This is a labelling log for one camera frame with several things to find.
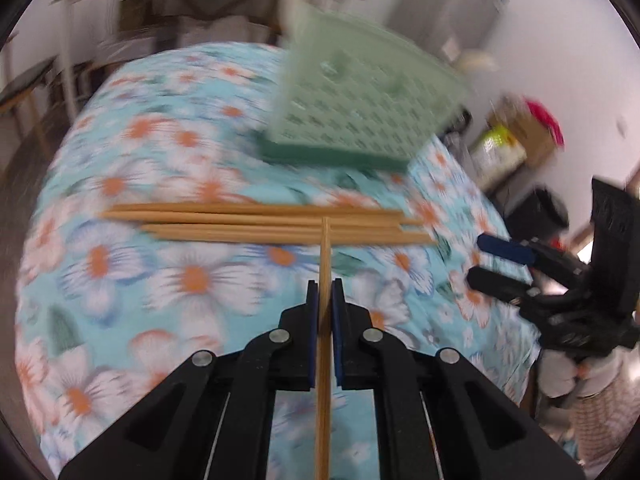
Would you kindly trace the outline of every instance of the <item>floral bedsheet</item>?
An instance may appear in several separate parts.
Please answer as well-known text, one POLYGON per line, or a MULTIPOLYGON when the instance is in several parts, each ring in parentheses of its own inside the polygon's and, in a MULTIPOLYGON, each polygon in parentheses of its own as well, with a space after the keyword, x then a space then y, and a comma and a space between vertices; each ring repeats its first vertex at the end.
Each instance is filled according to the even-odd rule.
MULTIPOLYGON (((466 288, 497 213, 435 139, 407 176, 272 166, 254 151, 284 51, 202 44, 131 62, 78 117, 56 154, 24 246, 15 363, 53 472, 197 349, 242 349, 303 303, 318 248, 161 242, 104 221, 116 202, 313 203, 402 208, 437 245, 339 248, 333 272, 373 323, 427 354, 459 349, 515 401, 536 330, 466 288)), ((333 394, 332 477, 378 476, 370 392, 333 394)), ((314 393, 278 394, 268 478, 313 471, 314 393)))

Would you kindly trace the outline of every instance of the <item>wooden chopstick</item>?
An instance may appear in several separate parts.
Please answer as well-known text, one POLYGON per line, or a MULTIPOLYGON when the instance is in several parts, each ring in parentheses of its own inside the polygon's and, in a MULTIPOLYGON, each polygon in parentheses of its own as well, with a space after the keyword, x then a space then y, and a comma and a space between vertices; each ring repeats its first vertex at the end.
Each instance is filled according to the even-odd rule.
MULTIPOLYGON (((272 233, 272 234, 307 234, 316 237, 322 232, 320 226, 283 226, 283 225, 240 225, 240 224, 142 224, 140 229, 147 232, 162 232, 165 230, 178 230, 183 232, 254 232, 254 233, 272 233)), ((334 234, 346 235, 353 233, 361 233, 359 226, 342 226, 332 229, 334 234)), ((400 226, 391 227, 375 227, 367 229, 368 234, 394 234, 411 231, 402 231, 400 226)))
POLYGON ((330 220, 322 218, 320 240, 320 301, 316 346, 316 445, 315 480, 329 478, 331 446, 331 236, 330 220))
MULTIPOLYGON (((201 242, 228 242, 246 244, 318 245, 321 230, 304 227, 277 226, 217 226, 147 224, 142 226, 156 238, 164 240, 191 240, 201 242)), ((342 246, 433 244, 423 232, 393 230, 336 230, 332 244, 342 246)))
POLYGON ((184 213, 218 213, 265 216, 393 216, 404 217, 400 209, 382 209, 352 206, 318 206, 289 204, 234 204, 228 202, 202 204, 196 202, 157 202, 117 204, 111 211, 172 211, 184 213))
MULTIPOLYGON (((179 211, 119 211, 108 210, 102 213, 102 218, 108 220, 148 222, 148 223, 179 223, 179 224, 238 224, 238 225, 291 225, 316 226, 322 225, 322 218, 314 216, 264 216, 257 214, 219 214, 219 213, 191 213, 179 211)), ((395 218, 390 215, 382 216, 333 216, 332 226, 357 226, 359 228, 420 225, 419 219, 395 218)))

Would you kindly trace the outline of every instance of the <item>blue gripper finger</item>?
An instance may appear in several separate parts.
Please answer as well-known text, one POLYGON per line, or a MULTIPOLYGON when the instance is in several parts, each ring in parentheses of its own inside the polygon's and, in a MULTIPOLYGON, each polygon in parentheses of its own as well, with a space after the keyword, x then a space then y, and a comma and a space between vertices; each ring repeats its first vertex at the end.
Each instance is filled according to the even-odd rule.
POLYGON ((531 266, 536 261, 536 254, 529 247, 487 233, 478 237, 478 248, 485 253, 494 254, 521 265, 531 266))

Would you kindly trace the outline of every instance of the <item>green plastic crate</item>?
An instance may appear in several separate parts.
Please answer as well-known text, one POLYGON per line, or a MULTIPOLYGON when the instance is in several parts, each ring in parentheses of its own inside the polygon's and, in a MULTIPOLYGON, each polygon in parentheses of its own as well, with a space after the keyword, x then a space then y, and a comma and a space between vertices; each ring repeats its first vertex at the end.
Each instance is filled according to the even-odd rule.
POLYGON ((364 20, 305 6, 296 31, 257 135, 265 160, 404 171, 466 94, 452 69, 364 20))

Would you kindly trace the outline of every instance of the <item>metal pin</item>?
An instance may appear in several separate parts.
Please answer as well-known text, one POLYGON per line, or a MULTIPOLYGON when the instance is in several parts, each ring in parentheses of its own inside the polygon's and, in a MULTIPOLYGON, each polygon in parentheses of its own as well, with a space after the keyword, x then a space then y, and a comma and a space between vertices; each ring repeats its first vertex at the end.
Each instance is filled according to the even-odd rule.
POLYGON ((191 358, 191 362, 196 366, 208 366, 213 361, 213 355, 206 350, 196 352, 191 358))
POLYGON ((365 341, 369 341, 370 343, 377 343, 382 339, 382 330, 378 330, 377 328, 367 328, 362 333, 362 337, 365 341))
POLYGON ((449 365, 454 365, 455 363, 460 361, 460 354, 453 348, 445 348, 442 352, 440 352, 440 359, 449 365))
POLYGON ((289 332, 283 328, 277 328, 269 332, 269 339, 274 343, 284 343, 289 340, 289 332))

